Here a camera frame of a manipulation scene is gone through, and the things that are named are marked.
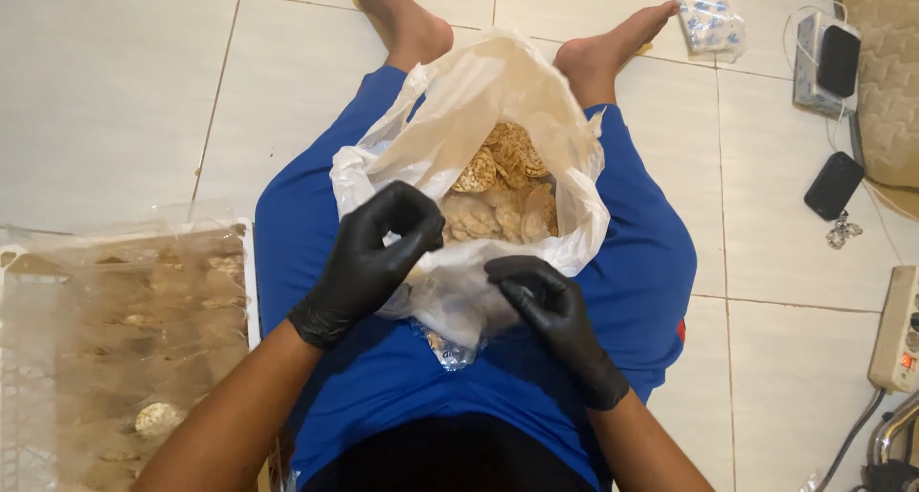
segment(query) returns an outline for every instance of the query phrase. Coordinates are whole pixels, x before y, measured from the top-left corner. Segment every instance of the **black nitrile glove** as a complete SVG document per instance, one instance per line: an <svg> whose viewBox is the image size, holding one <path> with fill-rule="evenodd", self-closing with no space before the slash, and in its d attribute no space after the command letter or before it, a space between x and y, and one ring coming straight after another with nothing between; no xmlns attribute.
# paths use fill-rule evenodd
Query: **black nitrile glove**
<svg viewBox="0 0 919 492"><path fill-rule="evenodd" d="M583 404L598 411L616 407L628 393L628 381L596 340L581 287L538 257L496 258L485 263L485 272L568 370Z"/></svg>
<svg viewBox="0 0 919 492"><path fill-rule="evenodd" d="M444 246L444 218L428 196L403 181L346 214L323 274L290 313L303 341L326 350L383 307L425 252ZM402 236L383 246L388 232Z"/></svg>

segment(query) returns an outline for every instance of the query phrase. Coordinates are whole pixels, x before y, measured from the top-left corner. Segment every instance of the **clear plastic bag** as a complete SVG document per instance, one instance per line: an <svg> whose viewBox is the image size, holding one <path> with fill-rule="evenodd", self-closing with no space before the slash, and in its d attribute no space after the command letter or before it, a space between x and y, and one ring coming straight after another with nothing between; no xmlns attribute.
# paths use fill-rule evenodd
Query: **clear plastic bag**
<svg viewBox="0 0 919 492"><path fill-rule="evenodd" d="M248 353L239 231L160 215L17 236L29 253L4 268L0 489L127 491Z"/></svg>
<svg viewBox="0 0 919 492"><path fill-rule="evenodd" d="M728 0L676 0L680 6L680 22L689 44L689 51L734 63L746 50L746 30L743 20L734 13Z"/></svg>
<svg viewBox="0 0 919 492"><path fill-rule="evenodd" d="M422 94L425 102L406 122ZM488 220L499 238L487 235L425 254L380 313L414 316L443 339L475 348L493 328L519 320L487 283L485 262L533 255L576 275L599 251L609 223L594 184L604 166L597 140L601 119L597 114L588 121L567 80L514 32L485 32L481 41L416 66L389 111L357 145L343 147L333 158L330 177L339 215L396 179L443 205L493 127L514 122L527 131L548 169L559 204L558 231L516 244L504 240L501 225ZM461 202L485 211L475 201Z"/></svg>

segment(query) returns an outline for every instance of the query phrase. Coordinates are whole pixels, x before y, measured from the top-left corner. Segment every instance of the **keychain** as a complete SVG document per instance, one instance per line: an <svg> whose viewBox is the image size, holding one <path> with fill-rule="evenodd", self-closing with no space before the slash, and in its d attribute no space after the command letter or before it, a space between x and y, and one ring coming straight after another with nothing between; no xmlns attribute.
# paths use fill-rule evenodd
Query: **keychain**
<svg viewBox="0 0 919 492"><path fill-rule="evenodd" d="M833 230L830 230L829 234L826 235L826 242L834 250L842 249L845 246L846 239L862 235L861 226L850 223L848 220L849 212L843 210L843 213L839 214L839 218L833 222Z"/></svg>

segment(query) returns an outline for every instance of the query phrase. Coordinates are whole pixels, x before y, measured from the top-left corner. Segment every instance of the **power strip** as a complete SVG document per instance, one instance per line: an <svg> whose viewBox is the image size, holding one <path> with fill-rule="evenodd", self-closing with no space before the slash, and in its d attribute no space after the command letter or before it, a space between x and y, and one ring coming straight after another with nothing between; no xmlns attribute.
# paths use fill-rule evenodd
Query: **power strip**
<svg viewBox="0 0 919 492"><path fill-rule="evenodd" d="M893 269L867 376L888 391L919 384L919 267Z"/></svg>

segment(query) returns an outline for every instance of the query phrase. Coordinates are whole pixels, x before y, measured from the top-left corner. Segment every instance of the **black power bank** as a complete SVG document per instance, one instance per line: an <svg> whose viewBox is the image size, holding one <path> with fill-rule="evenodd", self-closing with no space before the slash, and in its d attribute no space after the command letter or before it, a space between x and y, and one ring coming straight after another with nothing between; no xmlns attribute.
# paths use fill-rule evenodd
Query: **black power bank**
<svg viewBox="0 0 919 492"><path fill-rule="evenodd" d="M860 49L861 40L852 33L838 26L826 28L820 47L817 85L841 98L854 94Z"/></svg>
<svg viewBox="0 0 919 492"><path fill-rule="evenodd" d="M864 177L865 169L852 157L834 153L810 185L804 203L826 221L838 219Z"/></svg>

